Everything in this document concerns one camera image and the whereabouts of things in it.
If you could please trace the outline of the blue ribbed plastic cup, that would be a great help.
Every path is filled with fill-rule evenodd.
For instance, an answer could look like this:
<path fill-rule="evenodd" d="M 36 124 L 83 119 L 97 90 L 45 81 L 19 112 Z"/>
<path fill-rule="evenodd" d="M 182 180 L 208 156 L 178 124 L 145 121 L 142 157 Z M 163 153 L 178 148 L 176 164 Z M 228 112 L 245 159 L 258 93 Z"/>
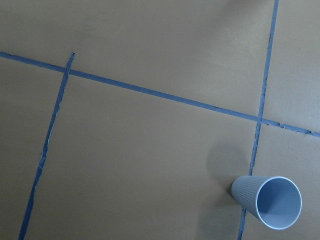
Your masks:
<path fill-rule="evenodd" d="M 273 230 L 285 230 L 300 217 L 303 201 L 297 185 L 283 176 L 240 176 L 231 185 L 237 203 Z"/>

